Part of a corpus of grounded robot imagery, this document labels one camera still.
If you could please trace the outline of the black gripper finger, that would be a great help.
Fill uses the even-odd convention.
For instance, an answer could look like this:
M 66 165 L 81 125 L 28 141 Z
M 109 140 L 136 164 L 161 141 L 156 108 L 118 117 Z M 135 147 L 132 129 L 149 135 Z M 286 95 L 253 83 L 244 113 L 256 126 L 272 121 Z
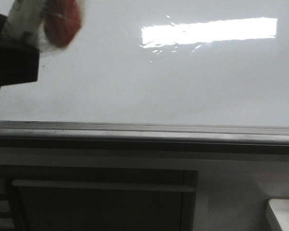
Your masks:
M 0 14 L 0 87 L 36 82 L 39 72 L 39 51 L 1 34 L 7 17 Z

